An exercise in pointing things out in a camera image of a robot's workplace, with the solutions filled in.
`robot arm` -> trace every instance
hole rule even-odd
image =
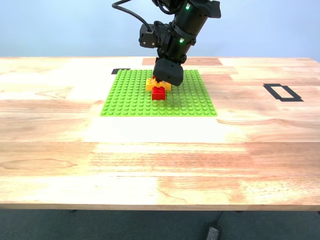
[[[157,48],[153,75],[158,82],[165,81],[179,86],[183,82],[184,70],[181,64],[187,60],[187,52],[196,44],[196,38],[208,18],[221,18],[220,2],[209,0],[152,0],[160,10],[174,14],[169,24],[155,21],[148,24],[134,12],[120,7],[129,2],[122,0],[112,7],[133,15],[143,22],[139,42],[144,48]]]

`light blue wall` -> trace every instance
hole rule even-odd
[[[141,23],[109,0],[0,1],[0,56],[155,56]],[[128,7],[169,22],[151,0]],[[221,0],[188,56],[309,57],[320,62],[320,0]]]

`wood grain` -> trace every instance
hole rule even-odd
[[[0,58],[0,208],[320,211],[319,63],[190,57],[218,117],[99,117],[112,69],[153,64]]]

